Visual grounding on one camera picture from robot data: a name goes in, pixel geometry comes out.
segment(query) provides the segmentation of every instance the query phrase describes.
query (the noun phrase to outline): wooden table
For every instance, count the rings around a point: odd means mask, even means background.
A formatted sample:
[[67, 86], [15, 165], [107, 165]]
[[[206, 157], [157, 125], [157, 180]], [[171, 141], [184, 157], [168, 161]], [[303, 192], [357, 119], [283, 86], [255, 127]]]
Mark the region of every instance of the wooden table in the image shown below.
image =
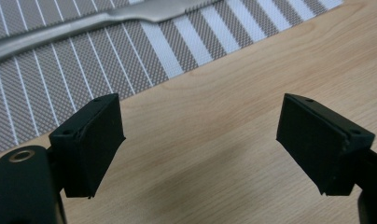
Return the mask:
[[68, 221], [358, 223], [358, 187], [321, 196], [275, 141], [285, 92], [377, 134], [377, 0], [345, 0], [121, 102], [128, 139], [94, 199], [63, 199]]

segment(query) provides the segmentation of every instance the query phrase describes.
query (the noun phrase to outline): wooden surface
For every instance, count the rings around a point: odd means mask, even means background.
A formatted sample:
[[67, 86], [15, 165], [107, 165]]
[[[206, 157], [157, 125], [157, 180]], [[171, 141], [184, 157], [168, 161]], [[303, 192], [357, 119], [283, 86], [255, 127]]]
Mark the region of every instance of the wooden surface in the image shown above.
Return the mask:
[[128, 139], [95, 198], [63, 199], [68, 221], [358, 223], [359, 188], [321, 196], [275, 141], [285, 92], [377, 134], [377, 0], [345, 0], [124, 100]]

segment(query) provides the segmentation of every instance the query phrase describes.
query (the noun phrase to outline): tabletop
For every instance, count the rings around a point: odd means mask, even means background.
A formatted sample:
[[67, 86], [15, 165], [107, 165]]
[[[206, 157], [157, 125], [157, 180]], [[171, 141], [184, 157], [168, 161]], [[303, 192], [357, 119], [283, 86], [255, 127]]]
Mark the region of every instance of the tabletop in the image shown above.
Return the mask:
[[286, 92], [377, 136], [377, 0], [345, 0], [121, 101], [127, 140], [93, 199], [62, 192], [68, 222], [358, 223], [360, 188], [320, 195], [275, 140]]

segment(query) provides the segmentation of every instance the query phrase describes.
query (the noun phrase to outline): striped placemat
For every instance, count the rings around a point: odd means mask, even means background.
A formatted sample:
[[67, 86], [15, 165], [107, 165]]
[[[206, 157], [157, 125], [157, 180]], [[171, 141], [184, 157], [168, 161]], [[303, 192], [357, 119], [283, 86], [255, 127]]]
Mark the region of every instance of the striped placemat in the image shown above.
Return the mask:
[[[0, 0], [0, 38], [136, 2]], [[51, 131], [94, 97], [127, 98], [341, 3], [223, 0], [160, 24], [128, 21], [12, 57], [0, 63], [0, 152]]]

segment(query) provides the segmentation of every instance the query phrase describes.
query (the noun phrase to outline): silver knife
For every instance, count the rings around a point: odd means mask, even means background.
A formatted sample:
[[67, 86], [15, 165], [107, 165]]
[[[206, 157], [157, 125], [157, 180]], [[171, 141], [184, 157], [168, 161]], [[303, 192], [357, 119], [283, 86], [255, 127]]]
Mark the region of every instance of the silver knife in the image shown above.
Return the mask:
[[218, 0], [148, 0], [0, 39], [0, 62], [55, 40], [129, 20], [167, 21]]

